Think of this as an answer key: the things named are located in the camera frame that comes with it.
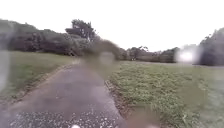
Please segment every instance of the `overcast sky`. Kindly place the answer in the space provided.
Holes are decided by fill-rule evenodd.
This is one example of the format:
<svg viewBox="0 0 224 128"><path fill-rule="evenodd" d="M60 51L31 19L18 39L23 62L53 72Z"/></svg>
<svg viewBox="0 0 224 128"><path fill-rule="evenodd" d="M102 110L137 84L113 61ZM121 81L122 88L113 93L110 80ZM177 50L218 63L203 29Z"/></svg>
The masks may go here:
<svg viewBox="0 0 224 128"><path fill-rule="evenodd" d="M198 44L224 27L223 0L0 0L0 18L65 32L72 19L91 21L123 48L150 51Z"/></svg>

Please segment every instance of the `wet path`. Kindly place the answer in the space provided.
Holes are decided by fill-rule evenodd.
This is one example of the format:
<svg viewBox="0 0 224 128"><path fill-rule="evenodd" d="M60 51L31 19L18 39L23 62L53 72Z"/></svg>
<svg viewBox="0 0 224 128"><path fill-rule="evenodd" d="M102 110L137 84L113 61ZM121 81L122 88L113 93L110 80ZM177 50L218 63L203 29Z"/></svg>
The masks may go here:
<svg viewBox="0 0 224 128"><path fill-rule="evenodd" d="M0 115L0 123L1 128L115 128L124 120L103 79L73 65L8 108Z"/></svg>

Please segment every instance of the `green grass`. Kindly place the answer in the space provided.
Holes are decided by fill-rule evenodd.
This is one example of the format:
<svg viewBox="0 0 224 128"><path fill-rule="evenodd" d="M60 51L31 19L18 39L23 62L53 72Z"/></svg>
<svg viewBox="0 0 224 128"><path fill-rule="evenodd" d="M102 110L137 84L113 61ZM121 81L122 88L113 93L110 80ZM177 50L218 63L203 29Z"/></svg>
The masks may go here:
<svg viewBox="0 0 224 128"><path fill-rule="evenodd" d="M9 76L1 92L2 99L18 98L21 92L29 91L46 73L72 61L71 57L32 52L8 52Z"/></svg>
<svg viewBox="0 0 224 128"><path fill-rule="evenodd" d="M163 125L221 128L224 80L218 77L222 71L220 67L121 62L110 80L129 107L150 110Z"/></svg>

